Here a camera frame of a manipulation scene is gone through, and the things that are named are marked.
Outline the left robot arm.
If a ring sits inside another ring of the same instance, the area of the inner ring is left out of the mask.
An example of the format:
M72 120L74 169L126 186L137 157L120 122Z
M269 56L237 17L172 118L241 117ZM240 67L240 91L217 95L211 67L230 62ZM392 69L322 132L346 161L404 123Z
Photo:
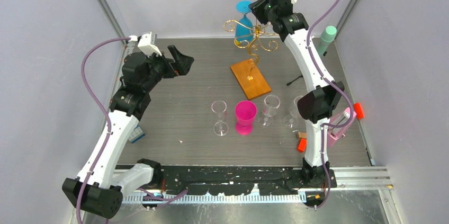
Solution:
M67 178L62 190L76 209L78 223L82 212L89 212L106 220L113 218L122 200L146 185L158 188L163 180L161 164L141 159L131 169L113 177L115 167L128 138L137 127L151 98L150 91L162 80L185 76L194 58L182 54L174 45L168 46L172 57L155 51L133 52L122 66L121 87L113 95L106 109L106 125L87 163L75 178Z

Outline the pink wine glass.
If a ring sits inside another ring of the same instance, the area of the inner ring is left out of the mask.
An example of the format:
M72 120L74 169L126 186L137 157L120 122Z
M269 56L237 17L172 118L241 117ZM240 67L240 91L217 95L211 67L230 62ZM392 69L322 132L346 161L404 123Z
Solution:
M247 136L253 130L253 123L256 118L257 107L252 101L240 101L235 107L236 131Z

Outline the blue wine glass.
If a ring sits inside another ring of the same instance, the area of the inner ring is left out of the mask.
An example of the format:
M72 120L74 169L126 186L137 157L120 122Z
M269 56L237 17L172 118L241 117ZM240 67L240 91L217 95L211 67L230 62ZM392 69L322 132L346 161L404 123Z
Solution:
M249 8L250 4L251 1L243 0L236 5L236 10L243 15L242 18L238 20L235 28L235 44L240 47L250 43L254 38L252 32L253 23L247 17L247 14L251 12L251 9Z

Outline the clear wine glass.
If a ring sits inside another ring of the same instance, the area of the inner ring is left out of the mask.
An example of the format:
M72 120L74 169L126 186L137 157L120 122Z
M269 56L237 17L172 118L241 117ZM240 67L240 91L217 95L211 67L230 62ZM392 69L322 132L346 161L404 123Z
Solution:
M262 127L269 127L273 124L280 104L280 98L276 95L270 94L264 98L262 112L258 119Z
M284 125L287 128L294 129L299 125L299 110L298 110L298 101L302 98L302 95L297 96L293 99L289 106L289 113L283 119Z

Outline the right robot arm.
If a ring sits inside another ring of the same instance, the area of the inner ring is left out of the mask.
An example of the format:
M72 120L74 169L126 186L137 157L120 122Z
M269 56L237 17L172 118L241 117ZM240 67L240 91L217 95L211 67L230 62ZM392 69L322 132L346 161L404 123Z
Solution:
M306 122L307 146L301 170L303 185L330 184L327 131L344 84L326 71L313 45L311 27L301 13L293 11L296 0L257 0L249 8L262 24L270 23L293 54L306 84L307 94L297 102Z

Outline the clear flute glass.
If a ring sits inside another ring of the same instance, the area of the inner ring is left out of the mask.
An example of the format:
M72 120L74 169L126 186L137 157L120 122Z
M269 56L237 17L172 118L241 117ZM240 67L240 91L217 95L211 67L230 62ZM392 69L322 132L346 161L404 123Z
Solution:
M226 123L227 104L223 100L216 100L211 104L211 110L214 114L216 122L213 126L213 131L217 136L225 136L228 133L229 127Z

